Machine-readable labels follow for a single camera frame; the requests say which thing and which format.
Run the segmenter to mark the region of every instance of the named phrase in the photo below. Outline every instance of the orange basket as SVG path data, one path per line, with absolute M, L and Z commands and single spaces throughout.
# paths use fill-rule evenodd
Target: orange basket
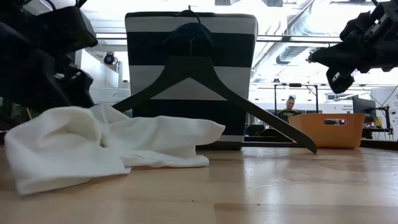
M 301 114 L 289 118 L 289 123 L 317 147 L 354 149 L 361 144 L 364 119 L 365 114 Z

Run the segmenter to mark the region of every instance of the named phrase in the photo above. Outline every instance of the computer monitor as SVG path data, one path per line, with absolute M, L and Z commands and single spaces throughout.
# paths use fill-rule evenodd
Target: computer monitor
M 365 122 L 374 122 L 376 117 L 376 102 L 374 100 L 360 99 L 359 96 L 353 97 L 354 113 L 366 114 Z

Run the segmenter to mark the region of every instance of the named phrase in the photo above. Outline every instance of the white cloth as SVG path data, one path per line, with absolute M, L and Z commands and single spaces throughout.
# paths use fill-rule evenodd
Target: white cloth
M 108 105 L 55 108 L 10 130 L 6 154 L 20 194 L 128 174 L 132 166 L 201 167 L 195 146 L 220 138 L 212 121 L 129 118 Z

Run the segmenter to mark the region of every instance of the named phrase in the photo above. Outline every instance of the wooden table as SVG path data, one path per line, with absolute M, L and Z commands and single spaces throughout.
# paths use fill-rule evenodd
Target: wooden table
M 20 197 L 0 154 L 0 223 L 398 223 L 398 154 L 375 149 L 203 152 L 209 167 L 139 168 Z

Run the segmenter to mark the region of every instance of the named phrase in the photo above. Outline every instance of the person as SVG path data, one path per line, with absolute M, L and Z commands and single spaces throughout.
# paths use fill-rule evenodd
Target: person
M 292 96 L 286 101 L 286 109 L 282 110 L 278 113 L 278 118 L 284 120 L 285 122 L 289 122 L 289 118 L 301 114 L 299 111 L 293 110 L 295 100 Z

